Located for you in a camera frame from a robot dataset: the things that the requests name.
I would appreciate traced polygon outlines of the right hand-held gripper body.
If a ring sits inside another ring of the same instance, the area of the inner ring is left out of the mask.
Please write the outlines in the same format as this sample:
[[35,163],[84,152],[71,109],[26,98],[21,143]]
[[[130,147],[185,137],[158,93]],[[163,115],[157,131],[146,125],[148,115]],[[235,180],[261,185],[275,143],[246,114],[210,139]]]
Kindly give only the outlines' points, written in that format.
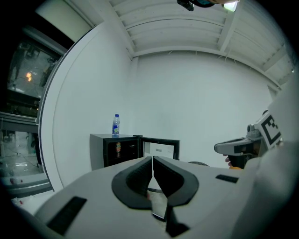
[[247,126],[244,137],[229,142],[229,166],[245,168],[250,159],[263,156],[279,144],[280,139],[281,132],[274,118],[265,110],[261,118]]

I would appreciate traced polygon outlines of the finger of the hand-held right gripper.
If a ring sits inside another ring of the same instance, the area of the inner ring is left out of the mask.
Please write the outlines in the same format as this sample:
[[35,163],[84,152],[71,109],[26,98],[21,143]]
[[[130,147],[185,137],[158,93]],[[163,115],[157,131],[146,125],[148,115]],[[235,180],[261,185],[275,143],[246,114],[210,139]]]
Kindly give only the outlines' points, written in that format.
[[214,146],[214,151],[223,155],[256,155],[259,151],[261,138],[252,140],[247,137],[242,137],[222,143],[217,143]]

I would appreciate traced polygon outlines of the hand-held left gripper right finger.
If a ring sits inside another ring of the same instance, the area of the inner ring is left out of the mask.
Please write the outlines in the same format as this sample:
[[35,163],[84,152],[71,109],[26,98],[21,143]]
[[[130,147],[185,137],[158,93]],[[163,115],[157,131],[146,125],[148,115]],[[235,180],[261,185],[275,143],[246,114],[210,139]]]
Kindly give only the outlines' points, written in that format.
[[257,161],[245,169],[198,166],[155,156],[154,177],[167,196],[166,229],[156,239],[252,239],[246,214]]

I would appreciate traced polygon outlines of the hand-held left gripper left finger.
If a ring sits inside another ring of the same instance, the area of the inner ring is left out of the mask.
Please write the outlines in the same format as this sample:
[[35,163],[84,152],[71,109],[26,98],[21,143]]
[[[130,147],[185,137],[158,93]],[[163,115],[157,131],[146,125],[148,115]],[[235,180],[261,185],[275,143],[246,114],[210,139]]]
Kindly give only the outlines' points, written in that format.
[[151,165],[147,157],[89,172],[46,201],[36,218],[66,239],[166,239],[147,198]]

